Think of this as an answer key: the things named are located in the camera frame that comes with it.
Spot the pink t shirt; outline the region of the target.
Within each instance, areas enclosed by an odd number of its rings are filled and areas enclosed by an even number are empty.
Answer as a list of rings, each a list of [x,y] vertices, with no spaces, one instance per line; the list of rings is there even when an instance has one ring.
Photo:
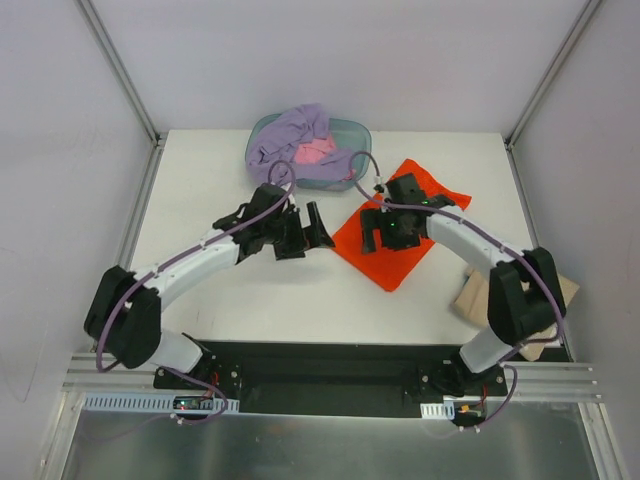
[[[301,143],[293,158],[296,176],[313,181],[349,180],[354,173],[350,167],[352,154],[349,148],[339,148],[332,135]]]

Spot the orange t shirt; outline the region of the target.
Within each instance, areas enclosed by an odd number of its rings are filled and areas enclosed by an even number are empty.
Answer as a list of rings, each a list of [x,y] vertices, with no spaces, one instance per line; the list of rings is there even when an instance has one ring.
[[[408,173],[415,175],[419,186],[428,196],[444,194],[453,200],[462,210],[466,210],[472,201],[471,196],[446,188],[426,169],[410,158],[404,160],[391,178],[395,179]],[[370,254],[363,254],[360,212],[364,209],[374,207],[376,207],[374,202],[365,201],[355,210],[332,236],[335,243],[333,251],[384,291],[393,292],[401,285],[435,243],[430,239],[421,239],[417,247],[402,251],[392,251],[381,246],[380,233],[376,231],[374,233],[374,239],[377,243],[377,250]]]

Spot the brown cardboard sheet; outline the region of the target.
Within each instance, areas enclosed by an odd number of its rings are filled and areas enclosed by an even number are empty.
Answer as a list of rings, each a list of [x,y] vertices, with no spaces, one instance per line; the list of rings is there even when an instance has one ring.
[[[463,319],[483,330],[488,327],[487,318],[489,283],[473,267],[467,266],[465,270],[466,281],[458,295],[453,301],[453,310]],[[568,307],[580,287],[575,282],[560,275],[559,282],[564,298],[565,306]],[[550,339],[557,333],[557,326],[554,323],[546,330],[532,335],[531,339]],[[522,347],[519,351],[527,361],[537,361],[540,359],[546,345],[542,343],[531,343]]]

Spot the left aluminium frame post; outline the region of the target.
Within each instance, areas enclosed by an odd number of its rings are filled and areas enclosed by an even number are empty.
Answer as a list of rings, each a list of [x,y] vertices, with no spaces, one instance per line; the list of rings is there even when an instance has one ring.
[[[151,143],[159,145],[163,140],[163,136],[155,126],[144,105],[95,3],[91,0],[75,0],[74,4],[91,32],[138,123]]]

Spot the right aluminium frame post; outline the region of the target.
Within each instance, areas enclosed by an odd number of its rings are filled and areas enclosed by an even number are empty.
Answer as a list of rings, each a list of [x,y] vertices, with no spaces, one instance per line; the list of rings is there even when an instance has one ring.
[[[541,106],[556,79],[562,73],[565,65],[577,48],[582,37],[585,35],[595,16],[605,4],[606,2],[604,0],[588,0],[581,6],[576,18],[573,20],[569,30],[563,37],[559,47],[555,51],[549,64],[544,70],[544,73],[525,103],[515,124],[504,137],[504,145],[508,152],[513,150],[516,143],[523,135],[526,127]]]

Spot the lilac t shirt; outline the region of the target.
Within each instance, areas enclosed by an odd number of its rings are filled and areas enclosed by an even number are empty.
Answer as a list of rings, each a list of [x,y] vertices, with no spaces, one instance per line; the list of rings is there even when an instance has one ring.
[[[268,181],[287,183],[292,175],[296,176],[293,158],[297,147],[314,138],[325,139],[329,135],[333,136],[330,117],[320,104],[302,104],[291,108],[264,126],[249,142],[245,158],[247,172],[256,184]],[[350,167],[354,173],[349,180],[313,181],[296,176],[296,185],[306,189],[328,190],[355,179],[357,167],[352,164],[351,158]]]

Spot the front aluminium rail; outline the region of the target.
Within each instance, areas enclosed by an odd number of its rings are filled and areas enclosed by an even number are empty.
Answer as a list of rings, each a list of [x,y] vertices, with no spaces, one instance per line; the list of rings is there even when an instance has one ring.
[[[514,399],[525,402],[602,403],[605,394],[598,372],[587,363],[519,362],[508,363],[513,370],[505,372],[503,382],[518,378]],[[64,391],[156,393],[153,387],[156,369],[143,365],[128,370],[118,366],[100,373],[92,353],[76,353],[63,381]]]

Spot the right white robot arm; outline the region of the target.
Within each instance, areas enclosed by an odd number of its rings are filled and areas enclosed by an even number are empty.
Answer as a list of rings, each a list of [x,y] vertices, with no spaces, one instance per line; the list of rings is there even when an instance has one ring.
[[[542,344],[537,335],[556,328],[562,335],[566,305],[551,253],[519,249],[470,220],[450,197],[429,197],[414,175],[382,182],[375,179],[376,206],[361,215],[363,252],[400,251],[429,239],[462,258],[488,281],[488,326],[462,345],[459,363],[450,369],[452,387],[473,394],[486,381],[485,371],[522,347]]]

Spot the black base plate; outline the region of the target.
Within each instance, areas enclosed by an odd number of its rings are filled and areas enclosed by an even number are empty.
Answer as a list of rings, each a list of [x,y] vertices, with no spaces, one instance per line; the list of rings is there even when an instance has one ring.
[[[173,391],[170,410],[184,420],[222,413],[419,418],[429,405],[469,397],[509,400],[506,381],[522,380],[520,354],[484,373],[466,373],[454,345],[401,346],[200,342],[187,373],[162,362],[153,387]]]

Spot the aluminium frame post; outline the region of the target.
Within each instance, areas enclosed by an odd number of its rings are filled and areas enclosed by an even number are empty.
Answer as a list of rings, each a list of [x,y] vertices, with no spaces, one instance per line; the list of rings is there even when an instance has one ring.
[[[144,105],[95,3],[91,0],[75,0],[74,4],[91,32],[138,123],[151,143],[159,145],[163,140],[163,136],[155,126]]]
[[[516,143],[523,135],[526,127],[541,106],[556,79],[562,73],[565,65],[577,48],[582,37],[585,35],[595,16],[605,4],[606,2],[604,0],[588,0],[581,6],[576,18],[573,20],[569,30],[563,37],[559,47],[555,51],[549,64],[544,70],[544,73],[525,103],[515,124],[504,137],[504,145],[508,152],[513,150]]]

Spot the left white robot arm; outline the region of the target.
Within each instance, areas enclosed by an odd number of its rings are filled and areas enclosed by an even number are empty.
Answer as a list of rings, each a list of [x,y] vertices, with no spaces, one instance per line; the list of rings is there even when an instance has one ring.
[[[278,260],[305,257],[315,248],[334,245],[316,202],[307,203],[304,225],[291,190],[264,183],[251,199],[218,220],[196,244],[167,260],[136,271],[121,266],[102,276],[87,317],[85,332],[96,341],[96,366],[136,369],[145,364],[174,370],[188,388],[204,387],[211,377],[205,350],[186,334],[162,325],[164,310],[213,274],[234,267],[269,245]]]

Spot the teal plastic basket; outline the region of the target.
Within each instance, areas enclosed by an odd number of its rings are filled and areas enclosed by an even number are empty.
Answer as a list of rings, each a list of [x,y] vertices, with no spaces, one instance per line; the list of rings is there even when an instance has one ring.
[[[254,126],[247,143],[245,150],[245,158],[248,150],[248,145],[251,140],[254,139],[256,134],[267,124],[275,120],[280,114],[271,114],[260,119]],[[340,148],[349,148],[353,153],[357,151],[369,152],[372,147],[372,138],[369,130],[358,122],[344,119],[336,119],[330,117],[330,130],[334,136],[336,144]],[[361,179],[367,172],[369,160],[364,156],[359,156],[356,159],[352,159],[352,164],[357,167],[357,174],[354,180],[339,184],[328,190],[320,191],[334,191],[342,192],[346,191],[354,186],[354,182]]]

